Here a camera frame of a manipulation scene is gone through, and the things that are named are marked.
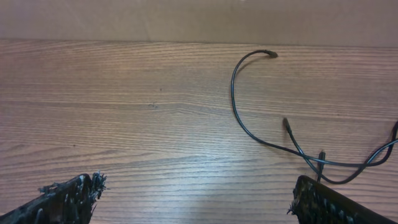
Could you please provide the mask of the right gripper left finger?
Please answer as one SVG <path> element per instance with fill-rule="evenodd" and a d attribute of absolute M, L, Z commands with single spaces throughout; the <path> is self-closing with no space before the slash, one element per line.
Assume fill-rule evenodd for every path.
<path fill-rule="evenodd" d="M 105 182 L 98 171 L 44 186 L 41 196 L 1 215 L 1 224 L 89 224 Z"/>

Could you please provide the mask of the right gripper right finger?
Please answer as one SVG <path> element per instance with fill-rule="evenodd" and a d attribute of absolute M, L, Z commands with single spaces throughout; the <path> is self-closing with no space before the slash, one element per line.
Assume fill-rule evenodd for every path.
<path fill-rule="evenodd" d="M 288 210 L 300 224 L 397 224 L 317 182 L 301 175 Z"/>

